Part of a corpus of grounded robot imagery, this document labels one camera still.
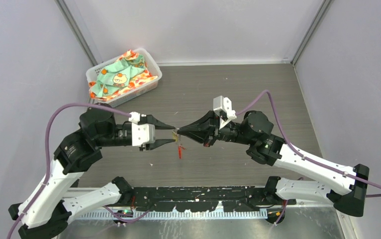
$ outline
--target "patterned fabric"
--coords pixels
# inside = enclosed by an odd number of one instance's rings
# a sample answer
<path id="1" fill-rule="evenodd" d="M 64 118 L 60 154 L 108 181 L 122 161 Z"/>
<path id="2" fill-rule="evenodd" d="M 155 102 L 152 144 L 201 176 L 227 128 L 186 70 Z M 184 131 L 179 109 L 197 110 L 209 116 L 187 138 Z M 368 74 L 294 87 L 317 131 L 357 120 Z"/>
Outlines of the patterned fabric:
<path id="1" fill-rule="evenodd" d="M 146 67 L 142 55 L 128 50 L 113 64 L 104 67 L 97 81 L 89 82 L 90 97 L 109 101 L 157 79 L 158 76 L 152 76 Z"/>

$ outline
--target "white wall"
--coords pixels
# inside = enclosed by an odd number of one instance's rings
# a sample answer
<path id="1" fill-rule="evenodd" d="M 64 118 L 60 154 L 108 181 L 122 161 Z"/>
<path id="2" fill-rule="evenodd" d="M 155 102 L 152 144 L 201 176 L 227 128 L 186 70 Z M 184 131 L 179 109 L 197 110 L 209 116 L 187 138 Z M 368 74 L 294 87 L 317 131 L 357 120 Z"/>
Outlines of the white wall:
<path id="1" fill-rule="evenodd" d="M 158 63 L 291 60 L 322 0 L 66 0 L 97 61 L 144 47 Z"/>
<path id="2" fill-rule="evenodd" d="M 65 103 L 87 101 L 89 67 L 54 1 L 0 1 L 0 239 L 13 223 L 9 205 L 24 201 L 45 173 L 48 118 Z M 83 111 L 56 119 L 51 154 Z"/>
<path id="3" fill-rule="evenodd" d="M 334 1 L 296 69 L 323 155 L 365 164 L 381 184 L 381 1 Z M 356 223 L 381 238 L 381 198 Z"/>

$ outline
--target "gray metallic floor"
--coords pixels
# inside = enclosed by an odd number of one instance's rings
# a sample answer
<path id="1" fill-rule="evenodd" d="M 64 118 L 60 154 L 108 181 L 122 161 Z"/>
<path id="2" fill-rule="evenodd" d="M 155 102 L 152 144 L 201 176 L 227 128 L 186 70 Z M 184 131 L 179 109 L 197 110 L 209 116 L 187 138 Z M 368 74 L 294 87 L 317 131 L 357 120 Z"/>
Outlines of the gray metallic floor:
<path id="1" fill-rule="evenodd" d="M 212 99 L 227 96 L 236 111 L 248 105 L 262 90 L 275 99 L 284 129 L 296 146 L 320 156 L 308 112 L 290 64 L 219 65 L 161 67 L 158 88 L 118 109 L 153 114 L 157 119 L 180 127 L 212 109 Z M 276 124 L 268 97 L 253 107 L 263 111 Z M 127 120 L 116 116 L 117 123 Z M 274 134 L 280 135 L 277 127 Z M 171 138 L 171 131 L 158 130 L 157 138 Z M 101 187 L 116 176 L 132 186 L 232 186 L 264 185 L 269 176 L 297 179 L 300 175 L 285 169 L 260 165 L 246 155 L 247 145 L 216 142 L 210 148 L 183 138 L 183 159 L 177 145 L 164 145 L 139 152 L 136 147 L 102 150 L 103 159 L 83 175 L 80 187 Z"/>
<path id="2" fill-rule="evenodd" d="M 265 220 L 155 220 L 113 226 L 113 221 L 74 221 L 60 239 L 343 239 L 332 207 L 288 208 L 285 220 L 273 228 Z"/>

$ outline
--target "cable connector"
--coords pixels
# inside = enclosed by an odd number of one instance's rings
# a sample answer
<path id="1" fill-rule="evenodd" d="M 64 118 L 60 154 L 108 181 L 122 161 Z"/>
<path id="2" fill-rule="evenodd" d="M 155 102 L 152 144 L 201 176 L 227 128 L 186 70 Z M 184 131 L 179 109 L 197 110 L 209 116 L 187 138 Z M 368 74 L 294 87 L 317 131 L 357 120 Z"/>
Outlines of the cable connector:
<path id="1" fill-rule="evenodd" d="M 131 112 L 129 121 L 132 123 L 138 123 L 141 120 L 141 114 L 138 112 Z"/>

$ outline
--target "green cloth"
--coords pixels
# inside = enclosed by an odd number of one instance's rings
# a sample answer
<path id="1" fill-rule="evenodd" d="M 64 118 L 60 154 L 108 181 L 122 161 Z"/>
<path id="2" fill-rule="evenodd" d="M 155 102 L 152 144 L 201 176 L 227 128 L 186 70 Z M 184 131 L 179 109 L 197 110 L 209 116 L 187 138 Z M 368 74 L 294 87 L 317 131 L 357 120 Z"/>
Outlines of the green cloth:
<path id="1" fill-rule="evenodd" d="M 95 85 L 91 87 L 91 92 L 96 97 L 112 95 L 114 92 L 127 87 L 130 79 L 141 74 L 144 70 L 145 59 L 142 55 L 130 61 L 122 58 L 100 71 Z"/>

